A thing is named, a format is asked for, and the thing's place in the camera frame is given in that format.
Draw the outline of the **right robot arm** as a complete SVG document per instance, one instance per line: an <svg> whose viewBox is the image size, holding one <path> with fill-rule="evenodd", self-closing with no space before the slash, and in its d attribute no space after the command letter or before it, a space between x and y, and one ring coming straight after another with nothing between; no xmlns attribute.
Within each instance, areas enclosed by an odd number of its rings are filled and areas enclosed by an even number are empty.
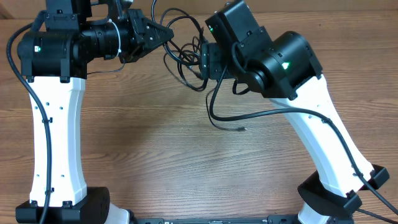
<svg viewBox="0 0 398 224"><path fill-rule="evenodd" d="M315 164L315 172L298 187L304 205L295 222L351 222L361 209L359 191L376 194L389 173L356 147L308 41L294 31L272 39L244 1L227 4L206 25L221 55L221 68L210 78L233 78L267 98L274 109L266 115L283 114Z"/></svg>

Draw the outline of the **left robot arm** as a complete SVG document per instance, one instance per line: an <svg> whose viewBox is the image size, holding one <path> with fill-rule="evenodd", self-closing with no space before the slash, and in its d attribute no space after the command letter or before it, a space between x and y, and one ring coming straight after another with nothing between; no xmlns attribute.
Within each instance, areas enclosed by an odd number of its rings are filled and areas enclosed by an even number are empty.
<svg viewBox="0 0 398 224"><path fill-rule="evenodd" d="M106 187L89 187L81 164L81 107L88 64L95 58L133 63L173 37L130 1L108 1L108 15L92 17L89 1L46 2L17 34L21 67L34 121L34 178L19 223L135 223L111 203Z"/></svg>

